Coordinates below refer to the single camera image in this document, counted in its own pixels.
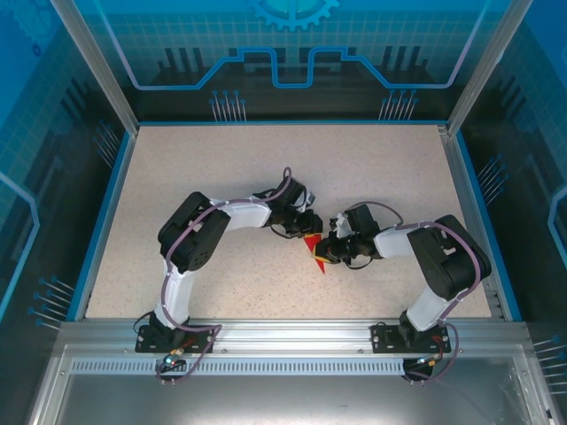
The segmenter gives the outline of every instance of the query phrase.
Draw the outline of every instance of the beige work surface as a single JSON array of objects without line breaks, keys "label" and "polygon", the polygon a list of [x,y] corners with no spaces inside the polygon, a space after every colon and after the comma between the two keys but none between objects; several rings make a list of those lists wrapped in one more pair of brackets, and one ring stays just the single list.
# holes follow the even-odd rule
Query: beige work surface
[{"label": "beige work surface", "polygon": [[[329,218],[362,200],[397,209],[406,223],[452,213],[462,221],[435,126],[336,125],[142,127],[89,303],[90,318],[135,318],[154,308],[162,283],[157,235],[193,191],[247,197],[274,188],[282,170],[312,190]],[[371,207],[382,228],[395,222]],[[414,258],[353,271],[319,271],[304,241],[268,228],[228,232],[199,271],[191,317],[224,319],[396,318],[425,280]],[[482,285],[452,314],[490,316]]]}]

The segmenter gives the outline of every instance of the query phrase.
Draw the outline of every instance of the metal profile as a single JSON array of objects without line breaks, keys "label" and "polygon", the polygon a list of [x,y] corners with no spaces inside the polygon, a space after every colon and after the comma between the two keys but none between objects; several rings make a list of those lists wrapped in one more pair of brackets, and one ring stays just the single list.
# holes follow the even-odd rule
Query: metal profile
[{"label": "metal profile", "polygon": [[[196,326],[220,323],[223,328],[206,359],[408,359],[414,354],[373,354],[369,327],[378,319],[362,321],[193,321]],[[397,320],[383,320],[396,324]],[[522,322],[454,320],[463,358],[512,358],[530,347]],[[74,359],[93,357],[161,359],[162,355],[134,352],[133,321],[62,323],[54,355]]]},{"label": "metal profile", "polygon": [[[488,234],[486,233],[485,226],[482,222],[478,204],[475,201],[474,191],[470,183],[470,176],[468,175],[467,168],[464,165],[464,158],[462,157],[461,150],[454,136],[449,135],[445,128],[439,129],[441,141],[447,155],[447,163],[453,176],[454,186],[459,197],[459,203],[462,208],[462,215],[465,219],[470,235],[477,241],[477,243],[485,250],[486,255],[492,264],[495,264],[493,250],[490,242],[488,241]],[[498,314],[500,309],[501,316],[507,321],[512,321],[512,313],[509,309],[509,304],[506,299],[502,280],[498,267],[493,267],[493,272],[490,276],[483,280],[487,296],[491,291],[495,291],[500,301],[498,305],[490,305],[493,317]]]},{"label": "metal profile", "polygon": [[87,66],[104,91],[110,105],[116,111],[122,125],[131,135],[137,135],[140,126],[136,116],[79,9],[77,9],[73,0],[50,1],[85,59]]},{"label": "metal profile", "polygon": [[459,97],[451,112],[447,122],[450,135],[456,135],[461,128],[472,109],[472,105],[477,101],[480,92],[500,61],[531,4],[532,0],[511,0],[469,82],[462,91],[461,97]]}]

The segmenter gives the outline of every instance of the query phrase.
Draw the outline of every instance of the glass wall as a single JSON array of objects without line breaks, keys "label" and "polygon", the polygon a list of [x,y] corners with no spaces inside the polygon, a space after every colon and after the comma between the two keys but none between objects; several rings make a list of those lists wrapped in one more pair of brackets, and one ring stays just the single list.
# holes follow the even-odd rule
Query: glass wall
[{"label": "glass wall", "polygon": [[446,120],[508,6],[80,0],[138,119]]},{"label": "glass wall", "polygon": [[[533,2],[462,128],[533,339],[567,340],[567,5]],[[548,344],[545,348],[554,348]],[[544,352],[545,366],[562,363]],[[554,370],[564,380],[564,367]]]},{"label": "glass wall", "polygon": [[23,423],[33,406],[124,127],[48,1],[0,2],[0,59],[0,416],[7,424]]}]

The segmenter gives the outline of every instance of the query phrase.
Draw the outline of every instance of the blue graphic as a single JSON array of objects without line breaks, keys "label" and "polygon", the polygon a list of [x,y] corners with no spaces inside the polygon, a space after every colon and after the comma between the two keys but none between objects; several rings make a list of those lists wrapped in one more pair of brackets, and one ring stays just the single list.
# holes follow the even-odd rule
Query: blue graphic
[{"label": "blue graphic", "polygon": [[11,12],[19,29],[34,42],[48,36],[55,23],[49,0],[0,0],[0,10]]},{"label": "blue graphic", "polygon": [[[256,2],[256,6],[260,3],[263,7],[268,7],[268,2],[258,2],[258,0],[254,0],[254,2]],[[110,42],[116,49],[118,58],[124,66],[126,74],[134,87],[139,90],[148,91],[185,91],[203,88],[208,80],[210,80],[224,64],[245,62],[244,54],[248,52],[268,53],[270,55],[272,80],[275,87],[279,89],[306,89],[313,83],[315,70],[315,62],[313,59],[314,54],[318,51],[339,52],[341,54],[341,60],[343,61],[360,62],[388,89],[447,89],[454,83],[458,73],[461,74],[461,78],[463,78],[462,76],[464,74],[468,73],[469,70],[465,69],[466,66],[463,66],[467,55],[470,54],[471,57],[474,57],[479,54],[478,45],[482,44],[482,37],[485,36],[486,33],[486,25],[483,25],[483,23],[486,24],[485,18],[492,2],[493,0],[486,0],[482,10],[477,16],[474,16],[474,13],[467,15],[470,15],[470,18],[455,15],[451,18],[451,23],[444,24],[444,26],[440,24],[437,25],[437,23],[430,24],[429,20],[422,22],[420,20],[422,18],[421,15],[415,15],[414,18],[412,18],[413,20],[408,21],[405,21],[405,15],[403,17],[400,15],[396,18],[401,19],[400,22],[392,20],[394,19],[393,16],[388,15],[389,18],[384,16],[384,22],[380,21],[378,24],[370,23],[372,29],[367,28],[367,25],[364,24],[364,20],[356,22],[349,20],[347,26],[345,21],[347,15],[342,17],[341,10],[336,13],[337,19],[335,19],[335,17],[331,18],[335,19],[336,22],[334,20],[333,22],[327,21],[325,22],[325,28],[322,28],[323,25],[312,28],[312,31],[310,31],[312,34],[308,35],[305,32],[278,34],[272,30],[269,36],[268,32],[263,33],[260,31],[256,33],[259,25],[257,22],[252,24],[246,20],[246,17],[240,17],[239,19],[241,20],[238,20],[237,23],[234,24],[235,26],[232,25],[232,22],[228,23],[228,21],[220,21],[219,24],[219,18],[215,17],[211,17],[209,21],[209,18],[206,16],[194,17],[194,19],[199,19],[199,23],[195,25],[185,24],[185,22],[189,21],[180,20],[177,16],[152,18],[154,20],[164,19],[164,22],[167,22],[168,19],[172,19],[173,23],[166,26],[146,22],[146,17],[144,17],[141,22],[136,21],[132,23],[130,18],[113,16],[113,24],[111,25],[100,2],[94,0],[93,3],[97,7],[103,26],[110,37]],[[286,13],[289,18],[289,9],[284,9],[287,11]],[[294,16],[296,16],[296,21],[298,16],[301,19],[306,19],[306,17],[301,14],[298,15],[296,12],[294,12]],[[411,36],[411,42],[409,41],[408,35],[405,34],[407,31],[406,28],[409,27],[412,27],[412,31],[414,32]],[[451,33],[448,34],[451,34],[451,36],[447,35],[447,45],[442,43],[441,46],[443,47],[439,50],[439,34],[440,31],[445,31],[446,27],[447,31],[450,29]],[[331,32],[337,34],[332,37],[333,40],[330,39]],[[137,41],[139,40],[139,34],[146,33],[147,35],[152,35],[152,39],[156,40],[156,42],[149,43],[147,49],[142,48],[142,45],[139,45],[139,41]],[[349,54],[349,48],[352,49],[353,47],[349,42],[349,37],[353,35],[362,38],[366,37],[364,40],[367,41],[361,38],[362,41],[360,41],[360,43],[363,41],[364,43],[358,46],[356,50],[351,50],[351,54]],[[479,39],[481,39],[481,41],[479,41],[480,44],[476,43],[478,45],[473,46],[473,41],[476,41],[477,35],[479,35]],[[381,42],[375,40],[378,36],[381,37]],[[379,44],[376,49],[368,47],[368,43],[370,43],[368,40],[370,39],[373,45]],[[402,48],[403,51],[407,49],[400,46],[402,41],[404,43],[416,44],[411,55],[407,54],[404,56],[403,53],[400,54]],[[195,46],[192,48],[193,51],[187,51],[187,43],[196,44],[192,44]],[[241,47],[231,49],[231,46],[234,45],[232,43],[238,43]],[[185,49],[183,53],[187,56],[185,59],[186,64],[183,63],[181,68],[185,69],[186,72],[191,70],[192,72],[197,71],[205,74],[201,74],[202,77],[200,77],[197,83],[193,83],[192,81],[191,84],[155,83],[151,85],[149,82],[153,81],[155,76],[160,72],[159,65],[157,64],[161,63],[163,67],[163,50],[171,50],[171,52],[168,53],[169,57],[167,59],[171,63],[170,58],[173,58],[176,54],[175,49],[172,48],[176,45]],[[286,50],[284,66],[307,67],[306,82],[283,83],[279,81],[277,68],[283,65],[282,63],[278,63],[277,59],[281,58],[276,55],[276,49]],[[150,51],[154,61],[148,59]],[[303,58],[299,61],[300,51],[301,55],[305,54],[304,51],[309,51],[308,63],[304,64]],[[394,61],[391,61],[391,64],[387,65],[389,57],[393,57],[394,52],[398,53],[400,59],[396,60],[400,61],[399,64],[397,64],[398,62],[394,63]],[[415,63],[418,58],[420,58],[421,66],[424,69],[426,67],[427,72],[433,77],[432,80],[425,80],[427,82],[390,83],[384,77],[385,71],[393,71],[396,67],[406,69],[409,63]],[[140,74],[136,73],[138,77],[136,77],[134,70],[141,70]]]},{"label": "blue graphic", "polygon": [[251,0],[256,18],[266,25],[276,24],[280,31],[298,27],[307,31],[309,25],[319,25],[320,18],[330,16],[330,8],[338,7],[338,0]]},{"label": "blue graphic", "polygon": [[565,197],[567,197],[567,186],[563,186],[551,198],[551,206],[549,207],[549,215],[548,215],[548,228],[549,228],[549,233],[551,233],[551,236],[553,237],[553,241],[555,242],[555,246],[559,251],[561,260],[563,261],[565,268],[567,268],[567,251],[565,250],[565,245],[563,244],[563,241],[559,236],[559,232],[555,227],[555,216],[557,215],[557,205],[559,204],[559,201],[561,201]]},{"label": "blue graphic", "polygon": [[21,275],[21,272],[26,265],[27,256],[32,250],[35,237],[37,236],[37,232],[39,231],[39,214],[37,212],[37,205],[35,204],[34,197],[27,193],[26,190],[22,189],[20,186],[14,183],[14,181],[10,177],[2,172],[0,172],[0,182],[5,183],[10,189],[16,192],[19,197],[27,202],[27,204],[29,205],[29,210],[32,214],[32,220],[34,221],[34,226],[32,227],[32,230],[27,237],[26,245],[24,246],[24,249],[19,256],[18,264],[16,265],[12,277],[10,278],[8,288],[6,288],[6,292],[4,293],[2,301],[0,302],[0,321],[2,321],[2,318],[6,313],[6,308],[8,307],[10,299],[12,298],[12,294],[16,289],[16,284],[18,284],[19,276]]}]

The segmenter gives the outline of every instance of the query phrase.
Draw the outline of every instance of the aluminum frame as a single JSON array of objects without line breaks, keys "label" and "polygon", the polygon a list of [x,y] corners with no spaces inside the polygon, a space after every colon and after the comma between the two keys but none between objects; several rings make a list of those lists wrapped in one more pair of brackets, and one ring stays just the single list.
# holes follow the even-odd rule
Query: aluminum frame
[{"label": "aluminum frame", "polygon": [[140,125],[130,108],[128,100],[122,93],[120,85],[114,78],[113,71],[106,62],[103,52],[97,45],[95,37],[82,17],[73,0],[50,0],[51,5],[63,21],[66,30],[82,57],[87,62],[90,71],[94,74],[106,98],[120,118],[124,128],[131,134],[137,135]]},{"label": "aluminum frame", "polygon": [[448,120],[448,132],[450,135],[456,135],[461,128],[462,123],[469,115],[472,106],[477,101],[494,68],[500,62],[504,51],[516,33],[517,28],[524,20],[524,16],[531,5],[532,0],[510,1],[508,9],[504,12],[498,27],[486,46],[485,52],[478,61],[477,67],[451,112]]},{"label": "aluminum frame", "polygon": [[[263,359],[341,359],[353,363],[361,359],[407,359],[420,354],[373,354],[370,321],[195,321],[195,324],[220,322],[223,330],[208,359],[251,362]],[[394,324],[395,320],[385,320]],[[543,379],[527,326],[522,322],[455,320],[461,359],[510,359],[517,367],[518,381],[532,423],[548,423],[546,394],[540,391]],[[53,357],[43,379],[30,424],[55,423],[76,359],[96,361],[161,359],[158,354],[133,351],[136,334],[130,320],[85,320],[63,323]],[[107,370],[103,375],[124,375]],[[140,370],[138,375],[148,375]]]}]

